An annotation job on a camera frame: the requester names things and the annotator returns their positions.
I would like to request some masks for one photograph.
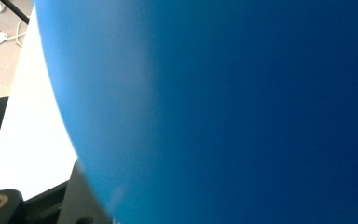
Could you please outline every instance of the cable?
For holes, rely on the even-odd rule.
[[[28,25],[28,23],[30,22],[29,17],[25,16],[24,13],[22,13],[21,10],[14,6],[13,3],[8,0],[1,0],[1,3],[7,6],[12,12],[14,12],[14,14],[20,17],[20,19],[22,19]]]
[[[22,23],[22,20],[20,20],[19,23],[17,23],[16,35],[13,36],[13,37],[10,37],[10,38],[8,38],[8,39],[6,39],[6,41],[8,41],[8,40],[14,40],[14,39],[15,39],[17,45],[19,45],[20,47],[22,47],[22,44],[20,43],[19,38],[22,37],[22,36],[24,36],[24,35],[26,35],[26,33],[27,33],[27,32],[24,32],[24,33],[22,33],[22,34],[19,35],[21,23]]]

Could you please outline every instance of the blue balloon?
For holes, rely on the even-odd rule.
[[[110,217],[358,223],[358,1],[35,3]]]

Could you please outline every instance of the white surface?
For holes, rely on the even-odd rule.
[[[31,17],[0,132],[0,189],[24,200],[69,179],[76,154],[63,127]]]

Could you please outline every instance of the white table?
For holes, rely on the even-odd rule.
[[[76,154],[63,126],[33,10],[0,132],[0,189],[24,200],[69,179]]]

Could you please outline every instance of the gray floor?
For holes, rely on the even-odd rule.
[[[30,16],[33,8],[33,0],[11,0],[25,15]],[[0,13],[0,31],[9,37],[16,35],[17,24],[20,18],[6,8]],[[27,25],[22,23],[21,33],[26,31]],[[0,97],[10,95],[10,86],[13,80],[21,47],[15,40],[6,41],[0,44]]]

